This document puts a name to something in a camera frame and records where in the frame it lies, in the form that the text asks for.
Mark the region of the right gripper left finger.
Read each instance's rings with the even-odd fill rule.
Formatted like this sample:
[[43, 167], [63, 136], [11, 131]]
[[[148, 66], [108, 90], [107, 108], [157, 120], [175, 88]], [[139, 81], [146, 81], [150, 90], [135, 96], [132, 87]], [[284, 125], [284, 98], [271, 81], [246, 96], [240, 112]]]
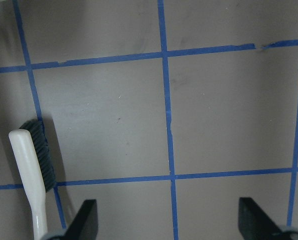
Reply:
[[96, 199], [85, 200], [70, 226], [61, 233], [46, 233], [42, 240], [95, 240], [99, 231]]

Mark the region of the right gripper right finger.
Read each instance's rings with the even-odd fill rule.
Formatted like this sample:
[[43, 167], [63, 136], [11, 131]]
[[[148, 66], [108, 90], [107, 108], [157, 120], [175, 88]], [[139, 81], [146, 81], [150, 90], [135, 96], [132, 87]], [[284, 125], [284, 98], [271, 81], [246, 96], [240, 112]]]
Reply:
[[298, 240], [297, 229], [281, 229], [251, 197], [239, 198], [238, 230], [245, 240]]

